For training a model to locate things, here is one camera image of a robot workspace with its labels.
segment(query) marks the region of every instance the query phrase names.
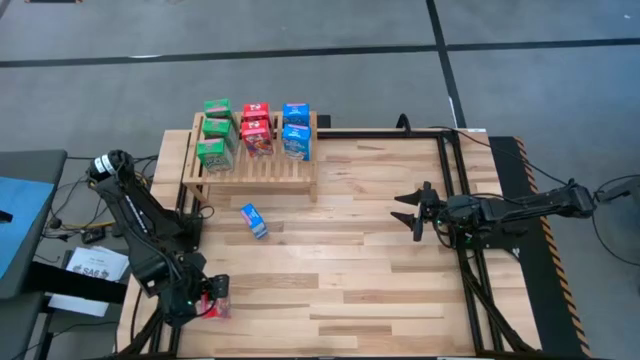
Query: white paper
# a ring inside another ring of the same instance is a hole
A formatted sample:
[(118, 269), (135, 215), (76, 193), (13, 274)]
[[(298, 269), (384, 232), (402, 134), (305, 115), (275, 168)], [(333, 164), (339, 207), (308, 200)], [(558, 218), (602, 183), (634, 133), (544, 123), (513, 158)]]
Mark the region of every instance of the white paper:
[[(85, 276), (118, 281), (127, 265), (128, 261), (126, 256), (111, 250), (105, 248), (76, 248), (66, 270), (74, 271)], [(51, 297), (51, 301), (49, 301), (49, 306), (102, 317), (106, 313), (109, 304), (73, 296), (54, 294)]]

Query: green box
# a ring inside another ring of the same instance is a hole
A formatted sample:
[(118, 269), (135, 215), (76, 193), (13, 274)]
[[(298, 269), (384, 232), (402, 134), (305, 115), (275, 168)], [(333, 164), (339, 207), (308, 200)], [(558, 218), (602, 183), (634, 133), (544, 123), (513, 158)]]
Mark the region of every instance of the green box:
[(233, 119), (231, 102), (229, 99), (205, 101), (204, 115), (208, 118)]
[(223, 138), (229, 150), (235, 154), (238, 150), (238, 132), (232, 125), (233, 120), (229, 119), (204, 119), (202, 133), (205, 140)]
[(196, 150), (209, 172), (233, 170), (233, 154), (224, 139), (198, 141)]

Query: yellow and black hazard tape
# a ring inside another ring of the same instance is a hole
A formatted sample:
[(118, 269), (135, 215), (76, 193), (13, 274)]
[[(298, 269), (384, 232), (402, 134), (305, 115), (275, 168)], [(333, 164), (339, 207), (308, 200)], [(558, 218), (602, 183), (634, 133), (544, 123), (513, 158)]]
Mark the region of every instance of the yellow and black hazard tape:
[[(526, 161), (529, 161), (527, 158), (527, 152), (524, 149), (524, 143), (522, 139), (515, 137), (516, 143), (520, 148), (520, 156)], [(524, 171), (527, 173), (527, 178), (529, 179), (529, 187), (531, 191), (534, 193), (538, 193), (538, 187), (536, 186), (536, 179), (533, 176), (533, 169), (526, 162), (524, 164)], [(564, 299), (567, 302), (567, 307), (569, 309), (569, 313), (571, 313), (571, 320), (573, 321), (573, 326), (576, 329), (576, 335), (580, 342), (580, 348), (582, 352), (587, 357), (592, 357), (591, 350), (589, 349), (589, 342), (587, 341), (587, 337), (584, 335), (584, 328), (582, 327), (582, 323), (580, 322), (580, 317), (578, 316), (578, 311), (576, 310), (576, 304), (573, 300), (573, 296), (571, 295), (571, 290), (569, 290), (569, 281), (567, 280), (567, 276), (564, 273), (564, 268), (562, 266), (562, 261), (560, 261), (560, 254), (558, 253), (558, 247), (556, 246), (556, 242), (553, 239), (553, 234), (551, 234), (551, 226), (549, 226), (549, 220), (547, 220), (546, 216), (540, 217), (540, 222), (542, 223), (542, 230), (544, 231), (544, 237), (547, 241), (547, 245), (549, 246), (549, 252), (551, 253), (551, 259), (556, 266), (556, 273), (558, 274), (558, 281), (560, 282), (560, 286), (562, 286), (562, 290), (564, 292)]]

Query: black floor stripe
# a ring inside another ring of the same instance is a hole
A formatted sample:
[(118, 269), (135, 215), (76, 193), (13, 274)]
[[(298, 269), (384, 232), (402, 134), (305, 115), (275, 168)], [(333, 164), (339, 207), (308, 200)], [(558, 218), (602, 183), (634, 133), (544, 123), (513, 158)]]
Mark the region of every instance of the black floor stripe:
[(51, 67), (79, 65), (147, 64), (164, 62), (187, 62), (207, 60), (268, 59), (303, 56), (401, 54), (436, 51), (435, 45), (383, 45), (339, 48), (312, 48), (291, 50), (236, 51), (198, 54), (114, 56), (103, 58), (9, 60), (0, 61), (0, 68)]
[(482, 51), (482, 50), (529, 50), (558, 49), (598, 46), (640, 45), (640, 38), (602, 39), (602, 40), (566, 40), (566, 41), (526, 41), (512, 43), (484, 44), (450, 44), (448, 51)]
[(436, 39), (436, 48), (438, 50), (438, 57), (440, 57), (440, 66), (442, 67), (444, 82), (447, 86), (447, 93), (449, 93), (451, 105), (453, 106), (455, 127), (466, 128), (467, 122), (462, 111), (460, 95), (458, 94), (458, 87), (456, 86), (456, 80), (453, 76), (451, 62), (449, 61), (449, 54), (447, 53), (447, 47), (442, 33), (442, 26), (440, 25), (440, 18), (438, 17), (438, 11), (436, 10), (436, 3), (434, 0), (426, 1), (427, 8), (429, 10), (429, 18), (431, 19), (431, 27), (433, 28), (433, 35)]

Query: label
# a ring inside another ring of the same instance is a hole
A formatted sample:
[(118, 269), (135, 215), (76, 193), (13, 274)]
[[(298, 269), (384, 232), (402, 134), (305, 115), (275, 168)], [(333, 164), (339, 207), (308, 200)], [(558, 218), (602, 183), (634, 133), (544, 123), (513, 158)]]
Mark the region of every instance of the label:
[(114, 169), (113, 166), (111, 166), (111, 162), (109, 161), (109, 155), (102, 155), (102, 163), (107, 168), (107, 171), (109, 171), (109, 174), (111, 175), (116, 174), (116, 169)]
[(93, 160), (93, 164), (96, 166), (96, 169), (98, 169), (99, 173), (103, 173), (107, 170), (105, 170), (104, 166), (102, 166), (102, 160), (100, 160), (99, 157), (95, 158), (95, 160)]

